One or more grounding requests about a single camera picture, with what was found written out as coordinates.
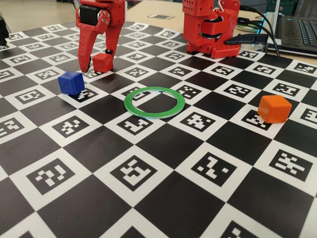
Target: green plastic ring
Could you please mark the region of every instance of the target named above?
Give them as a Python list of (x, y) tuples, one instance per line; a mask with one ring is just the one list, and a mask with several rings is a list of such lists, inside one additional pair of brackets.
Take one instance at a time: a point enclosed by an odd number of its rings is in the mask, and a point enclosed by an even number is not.
[[(168, 94), (174, 96), (177, 100), (176, 106), (174, 108), (172, 108), (171, 110), (166, 111), (166, 112), (162, 112), (162, 113), (147, 113), (147, 112), (144, 112), (144, 111), (137, 109), (135, 106), (132, 105), (132, 100), (136, 95), (138, 95), (140, 93), (153, 92), (153, 91), (164, 92), (164, 93), (168, 93)], [(146, 87), (146, 88), (137, 89), (137, 90), (129, 93), (124, 99), (124, 106), (130, 113), (132, 113), (133, 115), (136, 115), (138, 117), (149, 118), (149, 119), (163, 119), (163, 118), (172, 117), (172, 116), (180, 113), (185, 106), (185, 99), (179, 92), (176, 92), (175, 90), (170, 89), (170, 88)]]

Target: table surface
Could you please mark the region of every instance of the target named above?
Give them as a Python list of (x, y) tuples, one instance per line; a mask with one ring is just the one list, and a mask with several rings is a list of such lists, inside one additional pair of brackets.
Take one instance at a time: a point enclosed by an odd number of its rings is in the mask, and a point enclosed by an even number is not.
[[(148, 18), (148, 16), (154, 14), (174, 16), (174, 18), (169, 20)], [(258, 15), (253, 12), (240, 11), (239, 16), (249, 19), (255, 19), (255, 17)], [(179, 32), (183, 32), (184, 28), (184, 13), (182, 11), (182, 4), (177, 2), (158, 0), (142, 1), (133, 8), (129, 9), (127, 19), (129, 21), (144, 22), (153, 26), (169, 28)], [(247, 32), (235, 29), (234, 35), (238, 34), (247, 34)], [(252, 48), (249, 45), (244, 45), (243, 48), (247, 50), (254, 50), (254, 48)], [(274, 55), (275, 52), (268, 51), (268, 54)], [(302, 56), (298, 54), (290, 54), (285, 52), (281, 52), (281, 56), (317, 65), (317, 57)]]
[[(78, 95), (74, 23), (10, 35), (0, 49), (0, 238), (317, 237), (317, 67), (242, 50), (187, 54), (179, 32), (126, 22), (114, 69), (91, 68)], [(105, 50), (99, 35), (93, 54)], [(138, 88), (185, 98), (167, 119), (123, 105)], [(282, 95), (286, 123), (257, 115)], [(163, 112), (175, 99), (138, 95)]]

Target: black square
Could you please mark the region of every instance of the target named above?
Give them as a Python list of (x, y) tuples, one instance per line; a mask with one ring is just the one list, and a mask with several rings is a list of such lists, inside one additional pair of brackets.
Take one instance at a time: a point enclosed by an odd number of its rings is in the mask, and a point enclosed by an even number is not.
[(224, 92), (230, 93), (232, 95), (235, 95), (237, 97), (240, 98), (244, 98), (245, 96), (247, 96), (251, 90), (248, 88), (244, 88), (241, 86), (238, 86), (236, 84), (231, 84), (229, 87), (227, 87)]
[(134, 155), (112, 170), (110, 174), (134, 191), (156, 172), (156, 169)]
[(250, 165), (254, 165), (271, 143), (271, 139), (232, 122), (227, 122), (207, 142)]
[(254, 62), (247, 59), (243, 59), (243, 58), (231, 57), (231, 58), (224, 58), (219, 63), (223, 63), (223, 64), (233, 66), (236, 68), (246, 69), (247, 67), (252, 65)]
[(194, 106), (227, 120), (231, 119), (245, 103), (211, 92)]
[(60, 123), (52, 126), (59, 134), (65, 138), (85, 129), (89, 124), (78, 118), (77, 116), (72, 116)]
[(126, 112), (123, 101), (112, 95), (100, 98), (80, 108), (80, 110), (101, 124), (105, 124)]
[(305, 182), (313, 164), (289, 152), (278, 150), (269, 165)]
[(172, 172), (135, 209), (170, 238), (200, 237), (224, 203)]
[(209, 90), (214, 90), (228, 80), (222, 77), (218, 77), (216, 75), (211, 75), (209, 73), (199, 72), (191, 76), (190, 78), (186, 79), (185, 81), (196, 84), (203, 88), (207, 88)]
[(307, 193), (252, 168), (228, 203), (278, 235), (297, 238), (312, 201)]
[(117, 125), (122, 129), (128, 131), (133, 135), (139, 134), (141, 131), (150, 127), (153, 124), (152, 121), (145, 118), (140, 118), (136, 116), (130, 116), (129, 118), (121, 121)]
[(75, 173), (57, 158), (26, 177), (41, 195), (44, 195), (74, 175)]
[(155, 132), (141, 140), (137, 146), (175, 169), (190, 154), (192, 154), (203, 141), (165, 124)]
[(271, 75), (276, 71), (275, 68), (270, 68), (268, 66), (264, 66), (264, 65), (260, 65), (260, 64), (257, 65), (255, 68), (253, 68), (253, 70), (255, 70), (257, 72), (265, 73), (267, 75)]
[(292, 86), (289, 86), (287, 84), (284, 83), (278, 83), (274, 88), (274, 91), (276, 91), (277, 94), (279, 93), (285, 93), (287, 95), (293, 96), (295, 97), (297, 95), (297, 93), (299, 92), (299, 88), (295, 88)]
[(98, 238), (130, 208), (91, 175), (38, 213), (57, 237)]
[(87, 169), (94, 172), (131, 146), (130, 142), (101, 126), (68, 144), (64, 149)]
[(0, 234), (3, 234), (34, 211), (9, 178), (0, 181), (0, 191)]
[(241, 121), (244, 121), (250, 125), (254, 125), (257, 128), (260, 128), (262, 130), (268, 130), (272, 124), (265, 123), (263, 119), (259, 116), (257, 111), (250, 110), (242, 119)]
[(317, 157), (316, 129), (309, 126), (289, 119), (274, 140)]
[(231, 80), (239, 82), (239, 83), (243, 83), (255, 88), (264, 89), (269, 83), (272, 82), (273, 79), (244, 70), (238, 75), (234, 76)]
[(170, 88), (174, 86), (175, 84), (181, 82), (180, 79), (174, 78), (172, 76), (157, 72), (154, 73), (145, 79), (142, 79), (139, 81), (139, 83), (147, 86), (147, 87), (165, 87)]
[(287, 68), (293, 60), (275, 55), (265, 54), (258, 62), (274, 65), (279, 68)]
[(56, 96), (25, 108), (21, 112), (37, 126), (41, 126), (75, 109), (75, 107)]
[(195, 112), (180, 121), (180, 123), (200, 132), (204, 132), (214, 122), (215, 120)]
[(284, 70), (277, 77), (277, 79), (297, 84), (306, 88), (311, 88), (315, 83), (316, 78), (303, 73), (297, 73), (289, 70)]
[(313, 74), (316, 72), (317, 68), (311, 65), (304, 64), (304, 63), (298, 63), (294, 69)]
[(209, 67), (210, 65), (213, 65), (214, 62), (209, 61), (207, 59), (202, 59), (199, 57), (190, 57), (190, 58), (185, 59), (182, 62), (180, 62), (180, 64), (183, 64), (183, 65), (186, 65), (188, 67), (195, 68), (198, 70), (203, 70), (203, 69)]
[(0, 122), (0, 138), (22, 130), (23, 128), (24, 126), (16, 118), (4, 120)]
[(36, 128), (0, 145), (0, 163), (8, 175), (59, 149), (51, 138)]
[(187, 98), (187, 99), (192, 99), (201, 93), (201, 90), (196, 89), (192, 86), (187, 86), (186, 84), (178, 88), (176, 91), (179, 92), (181, 95), (184, 96), (184, 98)]
[(208, 152), (191, 168), (191, 170), (221, 187), (236, 168), (237, 167), (229, 162)]
[(220, 238), (258, 238), (244, 227), (231, 221)]

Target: black cable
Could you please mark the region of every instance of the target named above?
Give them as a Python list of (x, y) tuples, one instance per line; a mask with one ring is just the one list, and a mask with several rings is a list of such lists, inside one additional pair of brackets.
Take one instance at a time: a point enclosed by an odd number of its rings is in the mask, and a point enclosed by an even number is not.
[(252, 12), (255, 12), (257, 14), (259, 14), (261, 17), (263, 17), (263, 19), (267, 22), (270, 30), (271, 30), (271, 38), (272, 38), (272, 41), (274, 43), (274, 47), (275, 47), (275, 51), (276, 51), (276, 54), (279, 56), (279, 51), (278, 51), (278, 48), (277, 48), (277, 43), (276, 43), (276, 40), (275, 40), (275, 35), (274, 35), (274, 31), (273, 31), (273, 28), (272, 28), (272, 25), (271, 23), (269, 22), (269, 20), (266, 18), (266, 16), (264, 16), (264, 14), (262, 14), (261, 12), (259, 12), (258, 10), (256, 10), (255, 8), (253, 7), (250, 7), (250, 6), (240, 6), (240, 10), (245, 10), (245, 11), (252, 11)]

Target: white square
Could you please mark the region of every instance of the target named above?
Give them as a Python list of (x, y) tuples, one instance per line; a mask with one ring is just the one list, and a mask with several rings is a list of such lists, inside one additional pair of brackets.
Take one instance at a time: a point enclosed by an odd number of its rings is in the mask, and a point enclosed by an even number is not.
[(7, 38), (6, 40), (8, 42), (12, 42), (12, 41), (18, 41), (18, 40), (22, 40), (26, 38), (29, 38), (29, 36), (25, 35), (22, 31), (19, 31), (19, 32), (10, 33), (9, 38)]
[(77, 59), (77, 57), (67, 52), (61, 52), (51, 56), (43, 57), (42, 59), (45, 60), (49, 64), (58, 65), (58, 64), (65, 63), (71, 60), (75, 60)]
[(156, 46), (160, 46), (166, 49), (175, 50), (179, 47), (185, 46), (185, 43), (174, 41), (174, 40), (166, 40), (155, 44)]
[(309, 91), (308, 88), (279, 79), (273, 79), (263, 90), (298, 102), (300, 102)]
[[(108, 93), (106, 93), (105, 91), (91, 84), (85, 84), (85, 89), (82, 90), (79, 94), (70, 96), (61, 93), (59, 94), (59, 97), (68, 102), (69, 104), (73, 105), (75, 108), (81, 108), (107, 95)], [(87, 97), (88, 99), (81, 102), (80, 100), (84, 99), (85, 97)]]
[(125, 55), (119, 56), (119, 58), (124, 59), (126, 61), (130, 61), (132, 63), (141, 63), (146, 60), (152, 59), (154, 56), (140, 51), (134, 51), (127, 53)]
[[(187, 93), (185, 87), (187, 87), (189, 92), (194, 91), (195, 96), (191, 97), (189, 95), (189, 93)], [(209, 89), (200, 87), (196, 84), (189, 83), (186, 81), (181, 81), (181, 82), (175, 84), (173, 87), (171, 87), (171, 89), (174, 89), (177, 92), (179, 92), (181, 95), (183, 95), (183, 97), (185, 98), (185, 102), (189, 105), (194, 105), (199, 100), (201, 100), (204, 96), (211, 93), (211, 90), (209, 90)]]
[(313, 203), (306, 217), (302, 232), (299, 238), (317, 237), (317, 198), (313, 199)]
[(198, 58), (202, 58), (202, 59), (205, 59), (205, 60), (209, 60), (209, 61), (212, 61), (212, 62), (219, 62), (219, 61), (222, 61), (224, 58), (217, 58), (217, 59), (213, 59), (211, 58), (210, 55), (207, 55), (205, 53), (197, 53), (194, 55), (195, 57), (198, 57)]
[[(80, 120), (82, 120), (83, 122), (87, 123), (88, 126), (85, 127), (84, 129), (75, 132), (75, 130), (73, 129), (74, 126), (73, 124), (75, 122), (73, 121), (68, 121), (69, 118), (72, 117), (76, 117), (79, 118)], [(64, 135), (62, 135), (61, 133), (59, 133), (57, 130), (55, 130), (53, 128), (53, 126), (55, 126), (56, 124), (59, 124), (60, 122), (65, 121), (65, 127), (64, 128), (69, 128), (70, 131), (65, 132), (72, 135), (69, 135), (67, 137), (65, 137)], [(88, 134), (89, 132), (97, 129), (98, 127), (102, 126), (102, 124), (100, 124), (99, 122), (97, 122), (96, 120), (94, 120), (93, 118), (91, 118), (90, 116), (84, 114), (82, 111), (80, 110), (74, 110), (70, 113), (67, 113), (55, 120), (52, 120), (42, 126), (40, 126), (40, 129), (42, 131), (44, 131), (50, 138), (52, 138), (57, 144), (59, 144), (61, 147), (68, 145), (69, 143), (79, 139), (80, 137)]]
[(9, 58), (5, 58), (2, 61), (7, 63), (10, 66), (17, 66), (23, 63), (28, 63), (34, 60), (37, 60), (38, 57), (30, 54), (30, 53), (23, 53), (17, 56), (12, 56)]
[(172, 61), (174, 63), (179, 63), (183, 60), (186, 60), (192, 57), (192, 55), (172, 50), (172, 51), (165, 52), (157, 57), (164, 60)]
[(243, 70), (240, 68), (232, 67), (222, 63), (214, 63), (203, 70), (203, 72), (210, 73), (225, 79), (231, 79), (242, 71)]
[(10, 94), (8, 96), (5, 96), (4, 98), (7, 99), (12, 105), (14, 105), (15, 108), (17, 108), (18, 110), (22, 110), (29, 106), (43, 102), (54, 96), (55, 94), (47, 90), (45, 87), (37, 85), (31, 88), (24, 89), (17, 93)]
[(257, 73), (269, 78), (276, 78), (284, 69), (269, 64), (254, 62), (245, 69), (246, 71)]
[(53, 79), (55, 79), (56, 83), (58, 83), (57, 78), (64, 73), (65, 73), (64, 70), (61, 70), (60, 68), (57, 68), (56, 66), (51, 66), (48, 68), (40, 69), (32, 73), (28, 73), (26, 76), (38, 84), (46, 83)]
[[(210, 181), (204, 176), (198, 174), (192, 168), (198, 163), (207, 153), (219, 157), (225, 162), (236, 167), (231, 176), (224, 182), (222, 186)], [(195, 150), (187, 159), (185, 159), (175, 170), (190, 181), (226, 202), (240, 185), (242, 180), (248, 174), (251, 165), (219, 150), (218, 148), (204, 142), (197, 150)]]
[(5, 46), (0, 46), (0, 51), (6, 51), (6, 50), (9, 50), (9, 49), (13, 49), (15, 48), (16, 46), (7, 42), (7, 44)]
[(82, 73), (83, 74), (83, 78), (84, 78), (84, 81), (87, 82), (87, 83), (91, 83), (91, 82), (94, 82), (98, 79), (101, 79), (103, 77), (106, 77), (108, 75), (111, 75), (113, 74), (112, 71), (108, 71), (107, 73), (102, 73), (102, 72), (96, 72), (94, 70), (94, 67), (90, 66), (89, 70), (85, 73), (83, 73), (82, 71), (77, 71), (79, 73)]
[(317, 129), (317, 108), (311, 105), (300, 103), (289, 118)]
[(170, 67), (162, 69), (160, 72), (180, 80), (186, 80), (199, 73), (200, 70), (176, 63)]
[(230, 119), (230, 121), (246, 129), (254, 131), (260, 135), (264, 135), (270, 139), (273, 139), (284, 125), (284, 123), (266, 124), (263, 121), (263, 119), (256, 113), (255, 115), (257, 116), (255, 118), (252, 117), (252, 118), (249, 118), (248, 120), (246, 119), (248, 122), (243, 121), (242, 119), (245, 118), (248, 113), (251, 113), (251, 111), (257, 112), (258, 108), (247, 104), (243, 108), (241, 108)]
[[(125, 184), (123, 184), (120, 180), (118, 180), (115, 176), (111, 174), (111, 172), (118, 167), (122, 166), (127, 160), (136, 156), (138, 161), (146, 163), (156, 170), (146, 181), (144, 181), (141, 185), (139, 185), (134, 191), (128, 188)], [(140, 171), (141, 176), (147, 170)], [(105, 185), (107, 185), (112, 191), (114, 191), (118, 196), (120, 196), (124, 201), (126, 201), (130, 206), (134, 207), (138, 204), (146, 195), (148, 195), (157, 185), (159, 185), (171, 172), (171, 169), (166, 164), (162, 163), (160, 160), (154, 158), (152, 155), (147, 152), (141, 150), (137, 146), (132, 146), (109, 163), (98, 169), (94, 172), (94, 175), (99, 178)], [(129, 173), (123, 177), (127, 179), (139, 179), (139, 176), (130, 176)]]
[(79, 41), (80, 33), (73, 33), (66, 36), (63, 36), (63, 38), (68, 39), (70, 41)]
[(261, 90), (243, 83), (229, 80), (222, 84), (220, 87), (216, 88), (214, 92), (244, 103), (248, 103), (256, 95), (258, 95)]
[(20, 48), (26, 52), (38, 51), (38, 50), (46, 49), (49, 47), (51, 47), (51, 46), (44, 43), (44, 42), (40, 42), (40, 41), (20, 46)]
[(254, 234), (256, 237), (259, 238), (282, 238), (275, 232), (269, 230), (256, 220), (248, 217), (246, 214), (240, 212), (238, 209), (232, 207), (228, 203), (225, 203), (222, 209), (218, 212), (216, 217), (202, 234), (201, 238), (223, 237), (222, 235), (224, 231), (227, 229), (231, 222), (237, 223), (239, 226), (243, 227), (248, 232)]
[[(59, 159), (64, 165), (66, 165), (66, 167), (68, 167), (68, 169), (70, 169), (75, 174), (42, 195), (39, 190), (32, 184), (32, 182), (27, 178), (27, 176), (56, 159)], [(47, 155), (46, 157), (34, 162), (33, 164), (19, 170), (18, 172), (15, 172), (9, 177), (26, 198), (26, 200), (30, 203), (33, 209), (37, 211), (70, 190), (72, 187), (83, 181), (89, 175), (91, 175), (91, 172), (88, 169), (86, 169), (81, 163), (79, 163), (76, 159), (74, 159), (70, 154), (68, 154), (64, 149), (61, 148)]]
[(29, 232), (33, 238), (56, 238), (46, 223), (36, 212), (23, 219), (1, 235), (1, 238), (18, 238)]
[(238, 58), (251, 60), (251, 61), (259, 61), (263, 56), (265, 56), (264, 52), (258, 52), (258, 51), (250, 51), (247, 49), (241, 49), (239, 55), (237, 55)]
[[(275, 156), (278, 156), (282, 153), (282, 155), (289, 157), (295, 157), (297, 160), (284, 160), (280, 156), (280, 158), (272, 163), (275, 163), (274, 167), (273, 165), (269, 165), (273, 158)], [(304, 172), (308, 168), (304, 168), (302, 166), (299, 166), (296, 161), (298, 160), (305, 160), (312, 164), (307, 177), (305, 181), (298, 179), (296, 176), (301, 171)], [(254, 164), (254, 167), (275, 177), (279, 180), (286, 182), (308, 194), (311, 196), (316, 196), (317, 193), (317, 164), (316, 164), (316, 158), (306, 154), (302, 151), (299, 151), (297, 149), (294, 149), (290, 146), (287, 146), (285, 144), (282, 144), (278, 141), (273, 140), (268, 147), (264, 150), (262, 155), (259, 157), (257, 162)], [(292, 176), (287, 173), (287, 169), (293, 170), (290, 173), (295, 175)]]
[(131, 227), (134, 227), (143, 235), (143, 237), (168, 238), (168, 236), (161, 232), (134, 208), (131, 208), (131, 210), (121, 217), (100, 238), (121, 238)]
[(139, 64), (132, 65), (130, 67), (127, 67), (123, 70), (120, 70), (116, 72), (116, 74), (119, 74), (125, 78), (131, 79), (135, 82), (138, 82), (142, 79), (145, 79), (146, 77), (149, 77), (152, 74), (155, 74), (157, 71), (144, 67)]
[(4, 171), (4, 169), (0, 166), (0, 181), (4, 180), (8, 175)]
[(131, 41), (131, 42), (123, 44), (122, 46), (124, 46), (126, 48), (133, 49), (135, 51), (139, 51), (139, 50), (142, 50), (142, 49), (147, 48), (147, 47), (152, 46), (152, 45), (153, 44), (150, 44), (150, 43), (145, 42), (145, 41)]
[(160, 32), (156, 33), (154, 36), (161, 37), (164, 39), (173, 39), (179, 34), (180, 32), (164, 28)]
[[(204, 131), (194, 129), (190, 127), (189, 125), (181, 123), (181, 121), (184, 120), (185, 118), (195, 114), (205, 116), (215, 121), (211, 123), (210, 125), (208, 125), (208, 127)], [(171, 119), (168, 122), (168, 124), (173, 125), (174, 127), (179, 128), (183, 130), (184, 132), (190, 133), (191, 135), (194, 135), (195, 137), (205, 141), (209, 137), (211, 137), (217, 130), (219, 130), (226, 122), (227, 120), (223, 118), (220, 118), (214, 114), (208, 113), (204, 110), (191, 106), (190, 108), (186, 109), (185, 111), (181, 112), (180, 114), (175, 116), (173, 119)], [(192, 123), (196, 123), (197, 126), (201, 125), (200, 127), (198, 127), (199, 129), (203, 128), (203, 124), (200, 123), (198, 119), (192, 119)]]
[[(131, 113), (126, 112), (126, 113), (116, 117), (115, 119), (107, 122), (105, 124), (105, 126), (107, 128), (109, 128), (110, 130), (114, 131), (115, 133), (121, 135), (123, 138), (130, 141), (131, 143), (137, 144), (139, 141), (141, 141), (142, 139), (144, 139), (145, 137), (147, 137), (148, 135), (150, 135), (151, 133), (153, 133), (154, 131), (156, 131), (157, 129), (159, 129), (161, 126), (163, 126), (165, 124), (164, 121), (159, 120), (159, 119), (137, 118), (138, 121), (135, 123), (131, 123), (131, 122), (127, 121), (127, 123), (125, 125), (127, 130), (125, 130), (117, 125), (118, 123), (120, 123), (122, 121), (126, 121), (130, 117), (136, 118)], [(149, 127), (146, 127), (145, 129), (143, 129), (143, 125), (147, 125), (147, 123), (153, 123), (153, 124), (151, 124)]]
[(67, 30), (68, 28), (62, 26), (61, 24), (56, 24), (56, 25), (44, 26), (42, 27), (42, 29), (46, 30), (47, 32), (57, 32), (57, 31)]
[(141, 40), (143, 38), (147, 38), (151, 36), (150, 34), (144, 33), (144, 32), (131, 32), (129, 34), (124, 35), (125, 37), (134, 39), (134, 40)]
[(20, 111), (2, 117), (0, 118), (0, 144), (23, 135), (35, 128), (36, 125)]
[(135, 22), (133, 25), (125, 27), (125, 29), (129, 29), (132, 31), (143, 31), (145, 30), (149, 25), (144, 23)]
[(42, 35), (33, 36), (32, 38), (37, 41), (48, 41), (48, 40), (56, 39), (59, 37), (60, 37), (59, 35), (56, 35), (54, 33), (45, 33)]
[(286, 69), (312, 77), (317, 77), (317, 66), (311, 63), (306, 63), (294, 59)]
[(23, 73), (13, 67), (0, 69), (0, 83), (20, 76), (23, 76)]
[(76, 41), (71, 41), (63, 44), (59, 44), (54, 46), (54, 48), (59, 49), (61, 51), (71, 51), (78, 48), (79, 43)]

